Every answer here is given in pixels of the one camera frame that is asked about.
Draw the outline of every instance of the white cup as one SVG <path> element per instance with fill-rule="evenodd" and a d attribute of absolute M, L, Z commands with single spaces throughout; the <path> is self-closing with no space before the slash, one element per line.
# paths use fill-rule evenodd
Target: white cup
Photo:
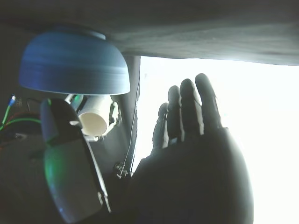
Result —
<path fill-rule="evenodd" d="M 78 116 L 83 134 L 101 136 L 109 127 L 112 99 L 109 95 L 90 96 Z"/>

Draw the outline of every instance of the robotic hand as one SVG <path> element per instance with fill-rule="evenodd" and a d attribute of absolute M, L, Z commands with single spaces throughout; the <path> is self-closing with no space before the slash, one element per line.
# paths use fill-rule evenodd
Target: robotic hand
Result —
<path fill-rule="evenodd" d="M 245 161 L 221 126 L 208 78 L 169 90 L 160 107 L 153 151 L 134 173 L 123 209 L 133 223 L 252 224 L 253 196 Z"/>

